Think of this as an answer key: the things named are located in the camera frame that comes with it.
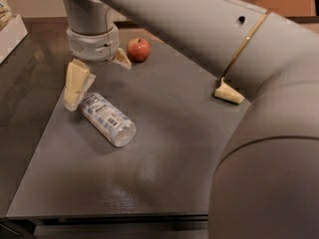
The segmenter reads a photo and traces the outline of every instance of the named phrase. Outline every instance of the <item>box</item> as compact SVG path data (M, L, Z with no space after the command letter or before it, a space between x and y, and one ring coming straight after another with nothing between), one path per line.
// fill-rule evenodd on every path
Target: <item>box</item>
M14 48L25 38L28 31L19 14L0 31L0 64L14 50Z

